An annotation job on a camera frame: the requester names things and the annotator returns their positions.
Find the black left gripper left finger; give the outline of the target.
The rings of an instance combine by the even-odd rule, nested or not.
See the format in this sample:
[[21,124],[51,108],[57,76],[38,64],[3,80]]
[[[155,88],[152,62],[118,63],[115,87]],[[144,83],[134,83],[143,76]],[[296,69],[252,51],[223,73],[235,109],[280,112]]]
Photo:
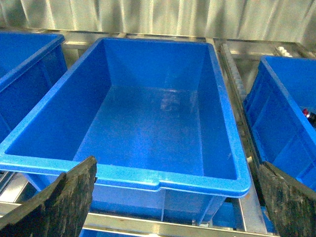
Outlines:
[[97,160],[87,157],[0,219],[2,237],[78,237],[92,203]]

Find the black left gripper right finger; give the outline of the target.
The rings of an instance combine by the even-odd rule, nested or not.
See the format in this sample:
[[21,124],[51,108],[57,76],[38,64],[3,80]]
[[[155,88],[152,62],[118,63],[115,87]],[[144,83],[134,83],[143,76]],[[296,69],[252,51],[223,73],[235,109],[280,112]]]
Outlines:
[[265,161],[258,178],[268,215],[281,237],[316,235],[316,192]]

